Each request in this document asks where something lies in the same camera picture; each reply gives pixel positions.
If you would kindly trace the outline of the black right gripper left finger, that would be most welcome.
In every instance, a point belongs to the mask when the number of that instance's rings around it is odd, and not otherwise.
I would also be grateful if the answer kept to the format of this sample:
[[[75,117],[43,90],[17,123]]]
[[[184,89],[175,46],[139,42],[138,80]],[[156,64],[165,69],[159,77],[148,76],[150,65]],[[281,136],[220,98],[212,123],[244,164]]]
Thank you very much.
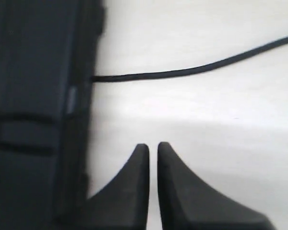
[[[150,189],[150,158],[146,144],[136,145],[118,174],[88,201],[86,228],[144,230]]]

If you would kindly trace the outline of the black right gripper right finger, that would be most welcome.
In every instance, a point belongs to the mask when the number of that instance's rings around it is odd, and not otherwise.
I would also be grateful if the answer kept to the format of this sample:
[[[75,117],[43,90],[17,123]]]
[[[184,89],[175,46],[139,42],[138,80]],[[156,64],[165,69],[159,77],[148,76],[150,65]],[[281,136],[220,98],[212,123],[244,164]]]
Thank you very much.
[[[157,149],[157,187],[164,230],[273,230],[262,213],[215,190],[181,160],[172,146]]]

